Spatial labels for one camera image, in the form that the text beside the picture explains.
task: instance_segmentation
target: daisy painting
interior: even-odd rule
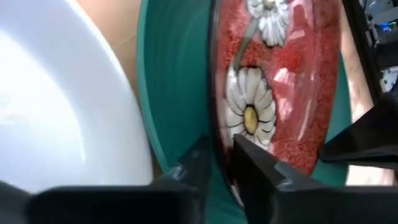
[[[289,21],[286,0],[247,0],[248,11],[259,19],[263,41],[270,47],[283,46]]]

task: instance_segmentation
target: yellow flower center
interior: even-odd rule
[[[243,118],[244,118],[244,126],[248,131],[248,133],[254,134],[256,132],[257,125],[259,123],[256,110],[252,106],[248,106],[244,110]]]
[[[273,9],[275,7],[275,0],[263,0],[266,9]]]

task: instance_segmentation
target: flower stem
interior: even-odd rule
[[[238,70],[238,68],[241,64],[242,58],[243,58],[243,53],[246,50],[246,47],[248,47],[254,33],[257,31],[258,23],[259,23],[258,19],[253,18],[249,24],[248,29],[246,29],[246,31],[244,32],[241,46],[239,47],[239,50],[236,53],[235,58],[233,60],[233,64],[232,64],[235,71]]]

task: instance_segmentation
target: green plate rim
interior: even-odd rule
[[[159,162],[160,168],[165,171],[169,170],[170,166],[167,163],[165,154],[163,153],[162,145],[160,144],[157,132],[155,131],[154,120],[152,119],[152,113],[150,112],[149,97],[147,92],[147,83],[145,79],[145,29],[146,29],[146,17],[149,0],[142,0],[141,8],[138,18],[137,28],[137,87],[139,92],[139,99],[141,104],[142,116],[144,118],[144,126],[147,131],[147,135],[150,140],[151,148],[160,149],[152,150],[155,153],[156,159]]]

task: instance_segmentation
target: ceramic plate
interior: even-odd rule
[[[313,172],[336,91],[339,9],[335,0],[230,0],[216,7],[211,87],[230,184],[234,134]]]
[[[0,181],[40,192],[151,180],[137,101],[76,1],[1,1]]]

